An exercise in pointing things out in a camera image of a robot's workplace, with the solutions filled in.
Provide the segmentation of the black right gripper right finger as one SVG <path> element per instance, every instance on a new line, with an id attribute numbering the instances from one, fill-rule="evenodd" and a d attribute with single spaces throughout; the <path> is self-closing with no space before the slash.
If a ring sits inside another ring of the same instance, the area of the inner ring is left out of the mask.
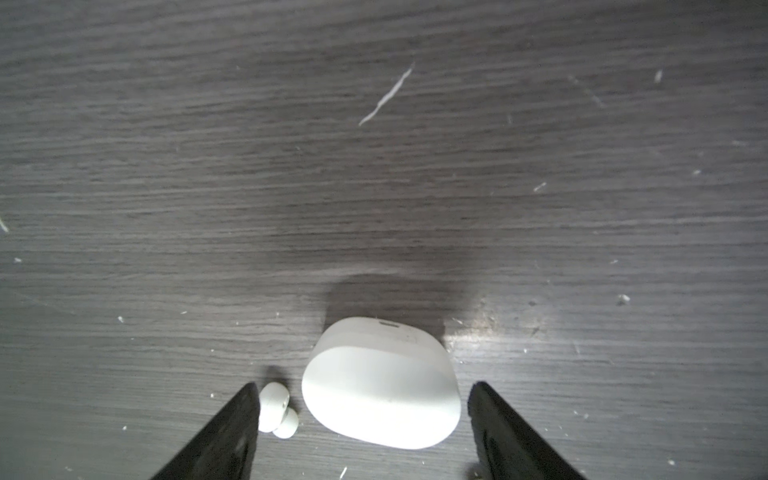
<path id="1" fill-rule="evenodd" d="M 488 383 L 472 386 L 467 410 L 484 479 L 584 479 Z"/>

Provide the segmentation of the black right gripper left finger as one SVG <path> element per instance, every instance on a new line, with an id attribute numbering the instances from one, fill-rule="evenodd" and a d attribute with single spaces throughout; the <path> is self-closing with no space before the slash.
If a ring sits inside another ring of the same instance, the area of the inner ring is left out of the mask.
<path id="1" fill-rule="evenodd" d="M 256 452 L 259 391 L 246 383 L 152 480 L 248 480 Z"/>

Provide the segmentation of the white wireless earbud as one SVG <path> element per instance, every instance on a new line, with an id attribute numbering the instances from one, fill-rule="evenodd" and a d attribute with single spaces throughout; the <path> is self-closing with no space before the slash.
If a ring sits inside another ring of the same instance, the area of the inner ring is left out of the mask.
<path id="1" fill-rule="evenodd" d="M 260 433 L 271 433 L 279 439 L 289 439 L 299 427 L 297 412 L 289 405 L 290 393 L 281 383 L 268 383 L 259 394 Z"/>

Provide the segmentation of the white earbud charging case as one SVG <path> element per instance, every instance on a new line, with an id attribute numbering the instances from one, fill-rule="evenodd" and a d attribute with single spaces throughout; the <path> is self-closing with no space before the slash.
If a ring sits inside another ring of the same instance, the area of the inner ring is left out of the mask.
<path id="1" fill-rule="evenodd" d="M 375 318 L 349 317 L 328 327 L 312 350 L 301 390 L 327 429 L 403 450 L 442 442 L 462 413 L 443 345 L 421 329 Z"/>

